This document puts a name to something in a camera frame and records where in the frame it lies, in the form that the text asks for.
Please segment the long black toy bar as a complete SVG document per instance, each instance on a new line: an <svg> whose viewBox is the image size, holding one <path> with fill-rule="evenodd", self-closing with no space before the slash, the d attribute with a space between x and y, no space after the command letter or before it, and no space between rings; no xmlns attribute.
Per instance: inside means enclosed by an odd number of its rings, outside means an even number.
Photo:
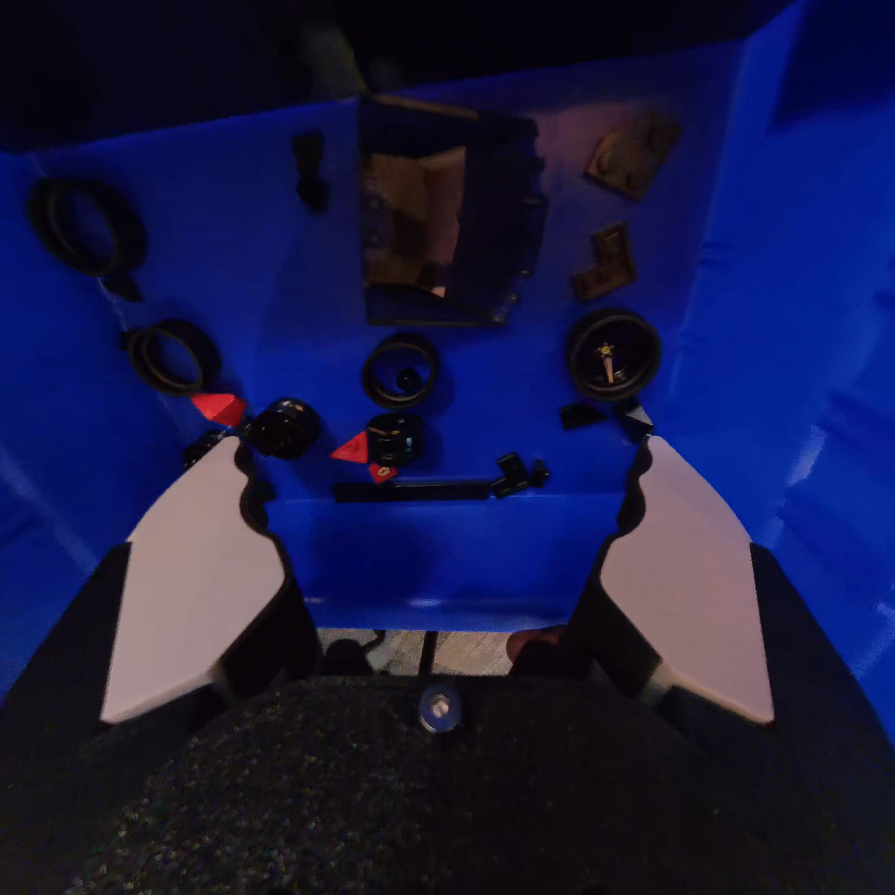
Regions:
<svg viewBox="0 0 895 895"><path fill-rule="evenodd" d="M384 484L344 482L331 486L332 498L338 504L389 504L407 502L483 501L491 497L487 480L435 482L431 480Z"/></svg>

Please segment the large dark plastic piece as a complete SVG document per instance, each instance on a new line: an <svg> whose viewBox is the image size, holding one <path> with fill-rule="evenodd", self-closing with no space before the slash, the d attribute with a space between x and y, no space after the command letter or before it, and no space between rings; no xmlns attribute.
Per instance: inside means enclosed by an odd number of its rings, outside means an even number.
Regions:
<svg viewBox="0 0 895 895"><path fill-rule="evenodd" d="M535 269L548 200L528 117L375 96L359 110L366 323L505 323Z"/></svg>

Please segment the black toy wheel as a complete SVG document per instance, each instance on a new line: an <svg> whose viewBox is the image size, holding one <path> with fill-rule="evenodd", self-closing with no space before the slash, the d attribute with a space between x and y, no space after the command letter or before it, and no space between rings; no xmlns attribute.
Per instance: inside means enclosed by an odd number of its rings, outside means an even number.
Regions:
<svg viewBox="0 0 895 895"><path fill-rule="evenodd" d="M592 310L572 324L564 360L584 399L619 404L636 397L656 377L663 353L659 330L633 310Z"/></svg>
<svg viewBox="0 0 895 895"><path fill-rule="evenodd" d="M425 452L425 423L416 413L383 413L365 426L368 462L403 467L421 460Z"/></svg>
<svg viewBox="0 0 895 895"><path fill-rule="evenodd" d="M321 431L319 414L312 406L283 397L248 422L243 439L265 456L293 461L309 451Z"/></svg>

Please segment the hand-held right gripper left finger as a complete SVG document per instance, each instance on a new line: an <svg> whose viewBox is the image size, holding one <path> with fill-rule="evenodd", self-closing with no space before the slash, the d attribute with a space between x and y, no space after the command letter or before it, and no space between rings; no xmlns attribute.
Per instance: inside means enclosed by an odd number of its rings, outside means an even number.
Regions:
<svg viewBox="0 0 895 895"><path fill-rule="evenodd" d="M222 438L129 535L102 723L213 684L244 699L283 677L291 570L266 524L245 515L254 481L242 448Z"/></svg>

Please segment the small black toy bracket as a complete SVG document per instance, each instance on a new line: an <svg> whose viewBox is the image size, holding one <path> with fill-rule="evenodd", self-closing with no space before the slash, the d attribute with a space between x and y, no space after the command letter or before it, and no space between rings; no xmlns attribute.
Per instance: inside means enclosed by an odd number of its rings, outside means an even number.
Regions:
<svg viewBox="0 0 895 895"><path fill-rule="evenodd" d="M497 461L499 476L489 484L494 498L504 499L531 488L531 478L519 453L511 451Z"/></svg>

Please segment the tan angled toy plate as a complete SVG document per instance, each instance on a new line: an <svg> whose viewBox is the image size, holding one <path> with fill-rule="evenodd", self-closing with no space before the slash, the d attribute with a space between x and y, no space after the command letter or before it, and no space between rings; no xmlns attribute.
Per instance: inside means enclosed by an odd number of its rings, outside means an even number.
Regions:
<svg viewBox="0 0 895 895"><path fill-rule="evenodd" d="M593 264L570 279L576 300L586 303L602 299L638 277L630 236L625 222L614 223L590 237Z"/></svg>

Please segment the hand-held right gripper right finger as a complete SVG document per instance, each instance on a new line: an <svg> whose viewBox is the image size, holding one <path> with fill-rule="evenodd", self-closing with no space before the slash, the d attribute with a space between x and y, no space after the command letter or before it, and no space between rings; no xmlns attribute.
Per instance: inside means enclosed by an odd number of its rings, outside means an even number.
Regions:
<svg viewBox="0 0 895 895"><path fill-rule="evenodd" d="M678 688L772 723L752 542L729 505L665 439L649 435L617 525L591 579L598 664L644 701Z"/></svg>

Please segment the tall black toy piece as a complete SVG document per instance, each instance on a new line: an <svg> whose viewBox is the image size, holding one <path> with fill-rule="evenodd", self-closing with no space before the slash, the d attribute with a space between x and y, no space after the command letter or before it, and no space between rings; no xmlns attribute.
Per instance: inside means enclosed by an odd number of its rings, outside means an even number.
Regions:
<svg viewBox="0 0 895 895"><path fill-rule="evenodd" d="M298 176L296 193L301 204L314 214L325 213L330 201L330 186L320 173L324 144L319 130L297 133L291 140Z"/></svg>

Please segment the blue plastic storage bin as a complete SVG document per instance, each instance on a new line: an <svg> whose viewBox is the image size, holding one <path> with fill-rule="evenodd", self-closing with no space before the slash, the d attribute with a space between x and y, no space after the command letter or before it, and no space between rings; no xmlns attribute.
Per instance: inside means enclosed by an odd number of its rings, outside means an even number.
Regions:
<svg viewBox="0 0 895 895"><path fill-rule="evenodd" d="M797 2L737 43L427 85L425 98L533 113L542 143L586 151L571 114L664 95L684 123L633 210L640 281L622 304L661 331L643 398L659 434L772 551L893 733L893 2ZM97 288L39 248L26 188L106 173L174 287L253 400L308 388L332 434L359 420L357 201L319 223L290 198L287 125L319 124L346 186L349 103L147 131L52 151L2 145L2 696L102 555L174 475L173 422L126 371ZM319 458L276 473L275 530L315 620L394 627L549 624L572 610L632 453L602 423L562 435L565 278L621 197L552 161L540 267L502 331L442 334L443 475L543 455L543 497L337 507Z"/></svg>

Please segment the black rubber toy tyre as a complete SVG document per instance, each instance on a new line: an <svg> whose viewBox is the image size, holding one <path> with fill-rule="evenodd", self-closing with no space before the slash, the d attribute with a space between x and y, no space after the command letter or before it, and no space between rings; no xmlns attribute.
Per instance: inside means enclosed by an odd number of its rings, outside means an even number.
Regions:
<svg viewBox="0 0 895 895"><path fill-rule="evenodd" d="M110 252L95 253L77 229L74 201L87 199L111 237ZM66 267L95 278L131 275L148 256L148 232L126 196L92 178L42 177L30 188L28 218L44 248Z"/></svg>
<svg viewBox="0 0 895 895"><path fill-rule="evenodd" d="M398 372L414 367L423 380L423 388L414 395L404 395L396 385ZM361 372L365 394L373 402L389 410L409 410L425 403L441 374L441 356L430 339L411 332L397 333L383 339L368 355Z"/></svg>
<svg viewBox="0 0 895 895"><path fill-rule="evenodd" d="M184 352L192 364L187 378L165 360L164 346L170 342ZM183 319L169 318L151 326L125 330L120 347L131 368L147 386L169 397L192 397L204 393L221 372L218 348L198 326Z"/></svg>

